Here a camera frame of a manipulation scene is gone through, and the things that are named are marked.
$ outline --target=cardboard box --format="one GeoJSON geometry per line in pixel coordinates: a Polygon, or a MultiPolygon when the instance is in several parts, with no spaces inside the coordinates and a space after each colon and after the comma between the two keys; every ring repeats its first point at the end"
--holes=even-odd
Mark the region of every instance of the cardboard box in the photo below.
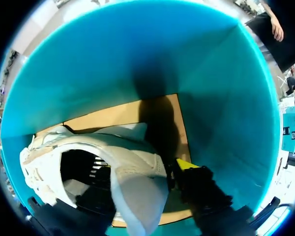
{"type": "MultiPolygon", "coordinates": [[[[110,107],[65,121],[63,124],[74,133],[83,134],[107,126],[138,122],[147,123],[146,140],[158,151],[163,162],[169,162],[172,158],[191,161],[177,94],[110,107]]],[[[51,128],[40,131],[37,135],[42,135],[51,128]]],[[[172,223],[190,216],[188,206],[181,203],[179,191],[174,190],[168,196],[159,224],[172,223]]],[[[114,221],[113,226],[126,227],[126,224],[114,221]]]]}

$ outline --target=white sneaker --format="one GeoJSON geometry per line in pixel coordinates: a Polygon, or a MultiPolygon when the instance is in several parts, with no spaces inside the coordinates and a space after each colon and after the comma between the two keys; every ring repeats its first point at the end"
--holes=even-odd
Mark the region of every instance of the white sneaker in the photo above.
{"type": "Polygon", "coordinates": [[[74,179],[62,182],[61,156],[73,149],[92,153],[104,160],[98,163],[111,166],[112,198],[128,233],[150,235],[160,221],[168,187],[160,156],[144,142],[145,131],[146,124],[139,123],[74,135],[58,126],[45,136],[33,138],[29,147],[21,151],[26,184],[44,203],[53,206],[58,198],[77,207],[75,196],[82,195],[89,186],[74,179]]]}

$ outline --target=hand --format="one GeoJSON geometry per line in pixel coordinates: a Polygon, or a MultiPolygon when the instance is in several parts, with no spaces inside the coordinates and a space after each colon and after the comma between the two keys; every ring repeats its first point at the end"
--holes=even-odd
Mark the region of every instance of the hand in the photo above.
{"type": "Polygon", "coordinates": [[[272,34],[274,35],[274,38],[282,42],[284,38],[284,32],[283,29],[276,17],[271,17],[271,24],[272,24],[272,34]]]}

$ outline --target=yellow tag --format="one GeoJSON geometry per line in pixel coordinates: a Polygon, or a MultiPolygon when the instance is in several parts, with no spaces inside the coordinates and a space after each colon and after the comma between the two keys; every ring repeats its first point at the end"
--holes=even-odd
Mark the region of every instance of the yellow tag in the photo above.
{"type": "Polygon", "coordinates": [[[181,159],[177,159],[176,161],[177,161],[179,167],[182,170],[186,170],[186,169],[189,169],[189,168],[199,168],[199,166],[196,166],[194,164],[191,164],[190,162],[187,162],[187,161],[184,161],[184,160],[181,160],[181,159]]]}

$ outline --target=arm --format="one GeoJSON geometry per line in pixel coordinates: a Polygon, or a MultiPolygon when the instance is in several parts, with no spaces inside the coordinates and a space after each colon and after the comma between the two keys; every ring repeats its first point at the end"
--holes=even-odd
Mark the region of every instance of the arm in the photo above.
{"type": "Polygon", "coordinates": [[[275,16],[275,14],[273,13],[273,11],[271,10],[268,4],[266,4],[263,0],[260,0],[260,3],[264,7],[269,17],[271,18],[272,34],[274,35],[274,38],[277,41],[282,42],[284,38],[284,32],[277,17],[275,16]]]}

